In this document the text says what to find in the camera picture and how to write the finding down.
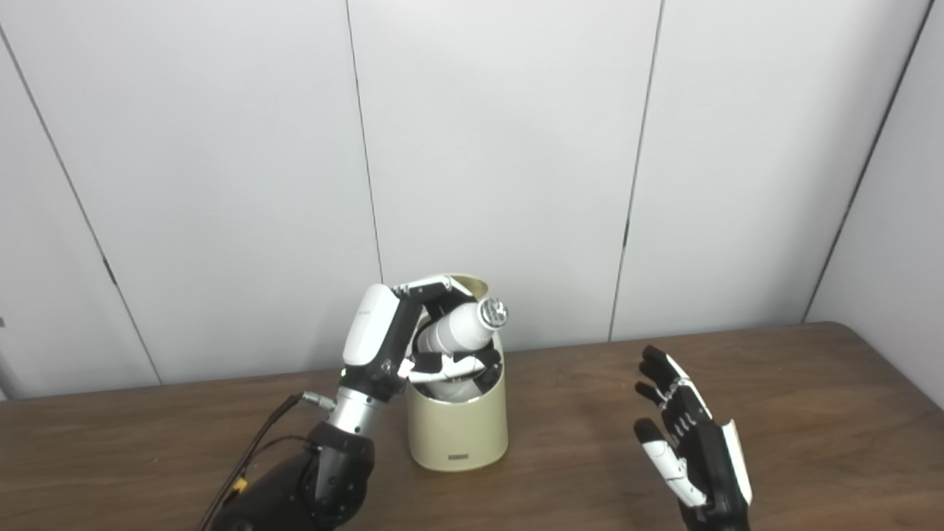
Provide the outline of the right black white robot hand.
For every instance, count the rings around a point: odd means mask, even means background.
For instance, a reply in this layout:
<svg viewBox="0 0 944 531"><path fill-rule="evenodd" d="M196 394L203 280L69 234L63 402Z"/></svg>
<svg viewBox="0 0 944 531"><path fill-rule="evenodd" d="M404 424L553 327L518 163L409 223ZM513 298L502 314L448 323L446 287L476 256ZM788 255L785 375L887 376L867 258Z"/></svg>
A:
<svg viewBox="0 0 944 531"><path fill-rule="evenodd" d="M659 410L663 427L634 421L635 437L676 497L688 530L749 530L753 490L734 420L720 424L697 384L664 350L644 347L635 392Z"/></svg>

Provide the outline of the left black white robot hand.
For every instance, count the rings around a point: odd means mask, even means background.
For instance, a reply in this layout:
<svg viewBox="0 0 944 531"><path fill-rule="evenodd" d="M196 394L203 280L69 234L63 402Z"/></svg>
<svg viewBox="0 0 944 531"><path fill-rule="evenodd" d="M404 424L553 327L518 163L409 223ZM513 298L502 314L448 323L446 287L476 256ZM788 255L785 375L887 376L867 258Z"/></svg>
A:
<svg viewBox="0 0 944 531"><path fill-rule="evenodd" d="M500 364L493 339L510 310L451 275L371 285L352 322L340 384L387 401L406 384L465 382Z"/></svg>

